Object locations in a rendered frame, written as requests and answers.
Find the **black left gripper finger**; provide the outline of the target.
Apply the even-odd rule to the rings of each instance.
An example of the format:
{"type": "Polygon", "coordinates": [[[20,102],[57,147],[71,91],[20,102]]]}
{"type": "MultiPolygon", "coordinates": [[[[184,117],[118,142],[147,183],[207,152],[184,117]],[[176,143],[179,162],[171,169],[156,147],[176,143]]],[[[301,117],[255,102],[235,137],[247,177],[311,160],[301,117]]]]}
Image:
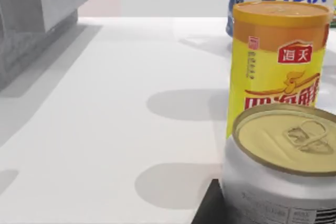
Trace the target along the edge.
{"type": "Polygon", "coordinates": [[[219,180],[212,179],[191,224],[243,224],[223,196],[219,180]]]}

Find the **white can with gold top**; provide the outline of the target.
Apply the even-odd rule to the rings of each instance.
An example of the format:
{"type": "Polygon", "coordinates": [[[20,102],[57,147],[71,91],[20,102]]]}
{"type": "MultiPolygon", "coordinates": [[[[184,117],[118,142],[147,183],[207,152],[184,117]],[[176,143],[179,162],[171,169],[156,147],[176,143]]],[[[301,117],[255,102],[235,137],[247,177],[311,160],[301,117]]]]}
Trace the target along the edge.
{"type": "Polygon", "coordinates": [[[336,115],[281,103],[242,112],[221,186],[232,224],[336,224],[336,115]]]}

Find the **yellow canister with red label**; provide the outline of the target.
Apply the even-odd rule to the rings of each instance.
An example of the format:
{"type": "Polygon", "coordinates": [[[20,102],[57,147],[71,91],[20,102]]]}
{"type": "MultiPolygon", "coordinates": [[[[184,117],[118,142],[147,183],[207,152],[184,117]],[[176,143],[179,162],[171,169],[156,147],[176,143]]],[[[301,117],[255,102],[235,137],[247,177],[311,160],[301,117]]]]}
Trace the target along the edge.
{"type": "Polygon", "coordinates": [[[314,106],[330,9],[304,2],[244,2],[234,5],[233,18],[226,134],[243,111],[255,106],[314,106]]]}

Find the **green and white can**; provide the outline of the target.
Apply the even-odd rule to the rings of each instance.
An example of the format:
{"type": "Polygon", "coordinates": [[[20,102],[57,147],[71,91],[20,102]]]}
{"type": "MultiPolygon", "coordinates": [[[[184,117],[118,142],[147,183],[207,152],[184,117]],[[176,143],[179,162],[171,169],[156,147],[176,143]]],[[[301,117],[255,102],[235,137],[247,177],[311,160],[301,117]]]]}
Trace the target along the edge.
{"type": "Polygon", "coordinates": [[[333,18],[330,27],[336,28],[336,0],[333,0],[333,18]]]}

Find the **grey cabinet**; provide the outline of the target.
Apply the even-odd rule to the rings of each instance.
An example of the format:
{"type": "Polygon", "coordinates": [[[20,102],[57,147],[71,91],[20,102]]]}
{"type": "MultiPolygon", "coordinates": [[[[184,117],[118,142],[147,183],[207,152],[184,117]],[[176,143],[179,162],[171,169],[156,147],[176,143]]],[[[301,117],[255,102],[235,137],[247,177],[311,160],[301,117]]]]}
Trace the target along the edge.
{"type": "Polygon", "coordinates": [[[88,0],[0,0],[0,90],[78,20],[88,0]]]}

